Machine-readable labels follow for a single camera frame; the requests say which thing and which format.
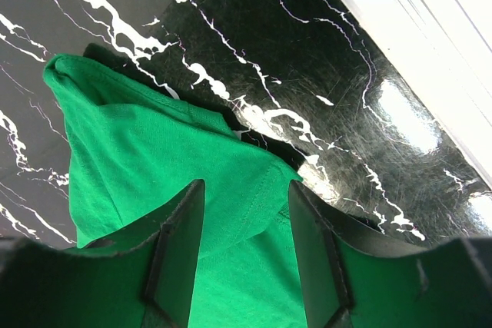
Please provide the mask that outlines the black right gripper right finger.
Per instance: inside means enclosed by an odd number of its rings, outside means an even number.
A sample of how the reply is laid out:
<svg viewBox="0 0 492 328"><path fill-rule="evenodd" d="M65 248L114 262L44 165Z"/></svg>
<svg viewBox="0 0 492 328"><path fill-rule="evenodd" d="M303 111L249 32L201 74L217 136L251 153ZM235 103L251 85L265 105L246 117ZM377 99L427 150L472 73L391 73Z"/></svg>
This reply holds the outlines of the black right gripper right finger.
<svg viewBox="0 0 492 328"><path fill-rule="evenodd" d="M489 327L491 239L423 248L384 235L298 181L291 229L310 327Z"/></svg>

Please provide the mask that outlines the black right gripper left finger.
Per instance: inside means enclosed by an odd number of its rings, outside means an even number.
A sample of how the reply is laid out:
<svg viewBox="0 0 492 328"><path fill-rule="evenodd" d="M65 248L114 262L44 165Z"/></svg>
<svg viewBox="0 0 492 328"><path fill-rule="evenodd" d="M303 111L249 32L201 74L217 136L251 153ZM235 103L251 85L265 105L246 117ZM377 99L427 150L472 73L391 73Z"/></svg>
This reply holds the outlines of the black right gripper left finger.
<svg viewBox="0 0 492 328"><path fill-rule="evenodd" d="M186 327L204 181L87 247L1 240L3 327Z"/></svg>

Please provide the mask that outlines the green t-shirt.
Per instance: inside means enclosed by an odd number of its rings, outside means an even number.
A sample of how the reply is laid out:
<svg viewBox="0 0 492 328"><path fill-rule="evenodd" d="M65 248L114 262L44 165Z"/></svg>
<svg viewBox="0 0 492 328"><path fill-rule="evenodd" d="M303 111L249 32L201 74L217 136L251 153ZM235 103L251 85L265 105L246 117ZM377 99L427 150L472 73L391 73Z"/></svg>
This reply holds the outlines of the green t-shirt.
<svg viewBox="0 0 492 328"><path fill-rule="evenodd" d="M288 211L298 173L217 112L105 65L57 55L43 78L71 148L69 211L84 247L205 183L192 327L304 327Z"/></svg>

